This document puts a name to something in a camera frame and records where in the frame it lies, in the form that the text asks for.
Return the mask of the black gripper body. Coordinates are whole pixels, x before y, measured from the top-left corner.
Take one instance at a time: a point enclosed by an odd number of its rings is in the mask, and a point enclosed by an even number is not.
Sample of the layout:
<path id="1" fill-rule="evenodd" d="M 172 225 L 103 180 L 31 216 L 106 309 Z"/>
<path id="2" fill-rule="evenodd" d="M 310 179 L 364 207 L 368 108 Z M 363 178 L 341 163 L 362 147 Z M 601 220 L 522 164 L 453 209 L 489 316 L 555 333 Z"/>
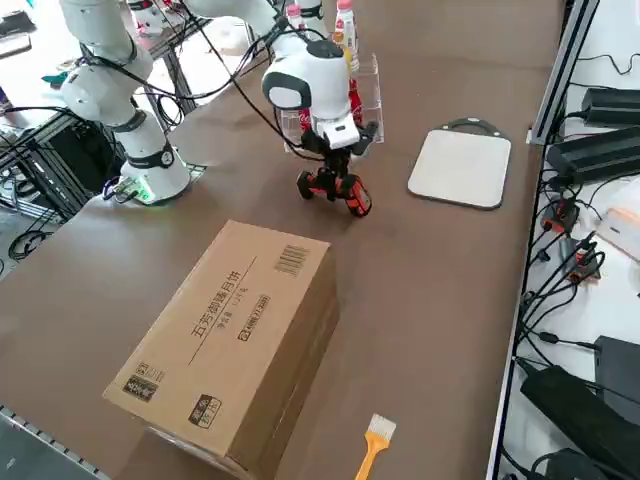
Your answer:
<path id="1" fill-rule="evenodd" d="M 319 154 L 325 161 L 330 158 L 360 158 L 367 154 L 378 130 L 379 122 L 369 121 L 364 127 L 358 127 L 360 138 L 356 143 L 336 149 L 331 148 L 326 139 L 319 137 L 312 130 L 308 130 L 301 137 L 302 148 Z"/>

